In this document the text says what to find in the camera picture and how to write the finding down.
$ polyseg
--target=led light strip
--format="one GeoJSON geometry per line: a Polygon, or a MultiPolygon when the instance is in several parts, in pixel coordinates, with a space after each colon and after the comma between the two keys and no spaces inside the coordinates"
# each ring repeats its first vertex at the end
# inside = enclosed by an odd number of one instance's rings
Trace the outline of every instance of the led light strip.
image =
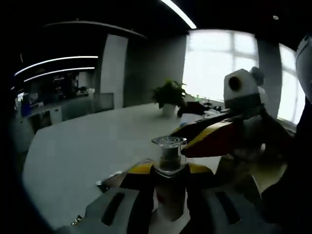
{"type": "Polygon", "coordinates": [[[42,77],[42,76],[45,76],[45,75],[48,75],[48,74],[57,73],[57,72],[66,72],[66,71],[74,71],[74,70],[91,70],[91,69],[95,69],[95,67],[78,67],[78,68],[63,69],[63,70],[43,73],[43,74],[37,75],[35,77],[31,77],[29,79],[26,79],[26,80],[24,80],[24,82],[29,81],[29,80],[34,79],[34,78],[37,78],[37,77],[42,77]]]}
{"type": "Polygon", "coordinates": [[[164,4],[169,6],[174,12],[176,12],[192,29],[196,29],[196,25],[193,23],[193,21],[190,20],[190,18],[172,1],[170,0],[161,0],[164,4]]]}
{"type": "Polygon", "coordinates": [[[14,76],[18,75],[19,73],[21,73],[21,72],[23,72],[29,68],[32,68],[32,67],[35,67],[35,66],[38,66],[40,64],[47,63],[47,62],[53,62],[53,61],[58,61],[58,60],[63,60],[63,59],[97,59],[97,58],[98,58],[98,56],[71,56],[71,57],[63,57],[63,58],[54,58],[54,59],[46,60],[43,62],[39,62],[39,63],[33,64],[33,65],[30,65],[28,67],[25,67],[25,68],[21,69],[20,71],[16,72],[14,74],[14,76]]]}

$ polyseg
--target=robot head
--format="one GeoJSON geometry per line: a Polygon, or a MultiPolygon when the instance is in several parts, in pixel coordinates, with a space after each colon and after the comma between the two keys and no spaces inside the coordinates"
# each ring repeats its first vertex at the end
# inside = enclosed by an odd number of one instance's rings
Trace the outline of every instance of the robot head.
{"type": "Polygon", "coordinates": [[[296,69],[300,85],[312,102],[312,36],[305,36],[298,46],[296,69]]]}

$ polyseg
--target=desk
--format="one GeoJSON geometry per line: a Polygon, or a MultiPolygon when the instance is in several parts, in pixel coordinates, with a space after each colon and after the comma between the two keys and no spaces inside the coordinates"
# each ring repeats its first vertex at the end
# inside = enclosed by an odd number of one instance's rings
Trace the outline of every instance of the desk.
{"type": "MultiPolygon", "coordinates": [[[[158,105],[147,104],[40,129],[24,165],[25,188],[52,228],[69,225],[101,195],[96,181],[144,158],[157,158],[151,139],[168,135],[179,122],[163,118],[158,105]]],[[[219,158],[211,160],[215,171],[219,158]]]]}

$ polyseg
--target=window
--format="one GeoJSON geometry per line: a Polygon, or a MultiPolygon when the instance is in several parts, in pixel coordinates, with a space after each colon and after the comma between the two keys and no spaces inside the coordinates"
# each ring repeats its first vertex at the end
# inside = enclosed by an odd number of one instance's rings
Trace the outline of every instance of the window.
{"type": "Polygon", "coordinates": [[[188,36],[183,83],[188,94],[223,101],[224,77],[258,64],[253,35],[225,30],[196,30],[188,36]]]}
{"type": "Polygon", "coordinates": [[[277,117],[297,124],[305,105],[305,94],[297,78],[295,51],[280,44],[282,93],[277,117]]]}

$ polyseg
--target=ceiling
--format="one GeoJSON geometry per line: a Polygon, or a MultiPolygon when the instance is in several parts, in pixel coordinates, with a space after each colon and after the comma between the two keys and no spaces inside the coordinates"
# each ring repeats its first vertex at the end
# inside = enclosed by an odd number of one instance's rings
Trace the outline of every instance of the ceiling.
{"type": "MultiPolygon", "coordinates": [[[[198,29],[230,29],[253,33],[296,49],[308,22],[300,1],[174,0],[198,29]]],[[[62,56],[95,56],[111,30],[90,24],[47,24],[87,20],[116,25],[148,39],[186,34],[189,26],[160,0],[29,2],[12,5],[7,22],[11,72],[62,56]]]]}

